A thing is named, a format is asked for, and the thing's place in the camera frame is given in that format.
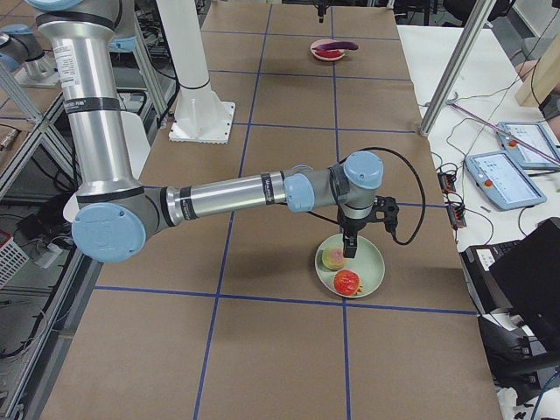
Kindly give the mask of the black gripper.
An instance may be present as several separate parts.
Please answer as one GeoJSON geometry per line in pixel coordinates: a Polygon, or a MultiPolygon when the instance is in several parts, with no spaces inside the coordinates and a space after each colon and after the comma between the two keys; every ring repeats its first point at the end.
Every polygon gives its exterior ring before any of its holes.
{"type": "Polygon", "coordinates": [[[369,223],[369,215],[353,218],[343,212],[337,213],[337,221],[342,228],[343,255],[345,258],[355,258],[357,252],[357,235],[369,223]]]}

